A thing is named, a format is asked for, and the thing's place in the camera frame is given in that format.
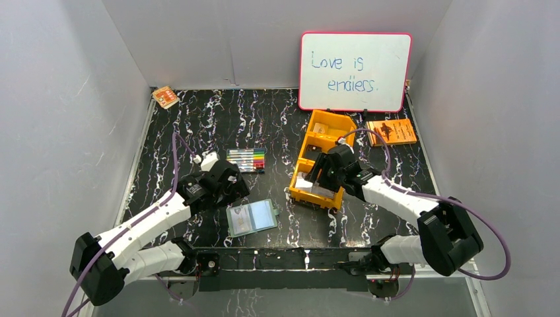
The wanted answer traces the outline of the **orange plastic bin tray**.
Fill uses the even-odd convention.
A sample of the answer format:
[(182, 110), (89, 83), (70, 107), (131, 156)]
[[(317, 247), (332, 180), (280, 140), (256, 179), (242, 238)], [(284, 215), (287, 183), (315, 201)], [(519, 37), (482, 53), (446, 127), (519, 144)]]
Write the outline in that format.
[[(312, 129), (315, 123), (326, 124), (329, 127), (328, 132), (326, 134), (313, 133)], [(343, 188), (335, 192), (334, 198), (329, 199), (298, 190), (294, 185), (299, 172), (308, 174), (320, 153), (328, 152), (328, 150), (336, 146), (336, 141), (340, 137), (345, 136), (346, 133), (355, 129), (357, 129), (357, 125), (350, 116), (323, 110), (312, 111), (302, 147), (297, 158), (293, 177), (289, 185), (290, 195), (295, 201), (313, 203), (324, 209), (341, 208), (344, 194)]]

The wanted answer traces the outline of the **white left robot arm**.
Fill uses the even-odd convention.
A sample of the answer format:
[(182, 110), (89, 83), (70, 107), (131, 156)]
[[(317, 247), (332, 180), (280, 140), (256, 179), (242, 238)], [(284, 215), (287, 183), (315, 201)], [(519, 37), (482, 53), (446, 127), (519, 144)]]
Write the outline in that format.
[(175, 238), (156, 247), (147, 244), (199, 212), (226, 207), (249, 193), (237, 165), (205, 158), (201, 171), (175, 180), (159, 200), (128, 221), (97, 236), (86, 232), (78, 237), (69, 271), (93, 306), (110, 302), (144, 277), (165, 271), (189, 275), (199, 263), (188, 242)]

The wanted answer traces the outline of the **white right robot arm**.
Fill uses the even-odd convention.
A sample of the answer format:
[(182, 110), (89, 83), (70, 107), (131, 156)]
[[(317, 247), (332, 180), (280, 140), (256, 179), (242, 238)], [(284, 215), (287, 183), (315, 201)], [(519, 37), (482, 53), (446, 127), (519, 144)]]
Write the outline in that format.
[(416, 235), (392, 235), (374, 244), (358, 261), (373, 271), (390, 273), (400, 264), (429, 265), (443, 276), (452, 275), (479, 254), (483, 241), (468, 212), (454, 199), (429, 198), (390, 185), (371, 167), (363, 167), (348, 145), (337, 145), (315, 160), (307, 182), (329, 191), (344, 189), (363, 202), (392, 212), (417, 229)]

